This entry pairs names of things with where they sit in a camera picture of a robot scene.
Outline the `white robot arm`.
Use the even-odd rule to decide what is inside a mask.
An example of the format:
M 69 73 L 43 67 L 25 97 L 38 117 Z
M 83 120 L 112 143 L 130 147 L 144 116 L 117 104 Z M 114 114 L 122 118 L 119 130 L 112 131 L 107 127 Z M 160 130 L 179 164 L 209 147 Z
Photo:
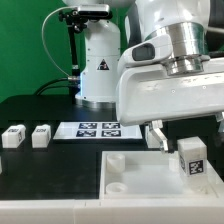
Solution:
M 207 47 L 224 0 L 63 0 L 85 25 L 78 104 L 114 106 L 124 126 L 146 125 L 162 149 L 165 121 L 224 112 L 224 56 Z

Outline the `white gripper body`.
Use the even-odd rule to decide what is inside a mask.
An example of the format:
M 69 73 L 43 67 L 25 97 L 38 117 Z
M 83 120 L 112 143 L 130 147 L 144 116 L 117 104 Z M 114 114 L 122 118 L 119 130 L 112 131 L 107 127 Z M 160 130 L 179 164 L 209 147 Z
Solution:
M 162 62 L 173 52 L 165 34 L 127 49 L 118 63 L 117 120 L 124 126 L 200 117 L 224 111 L 224 57 L 204 70 L 170 76 Z

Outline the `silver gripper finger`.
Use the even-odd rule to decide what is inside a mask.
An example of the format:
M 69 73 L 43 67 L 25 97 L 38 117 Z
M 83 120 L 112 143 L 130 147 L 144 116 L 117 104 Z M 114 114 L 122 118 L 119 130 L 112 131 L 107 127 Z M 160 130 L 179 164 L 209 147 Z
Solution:
M 168 140 L 162 132 L 163 122 L 161 120 L 154 120 L 149 123 L 149 132 L 157 140 L 160 145 L 160 150 L 163 153 L 168 152 Z
M 215 116 L 216 121 L 219 123 L 218 132 L 224 133 L 224 112 L 218 112 Z

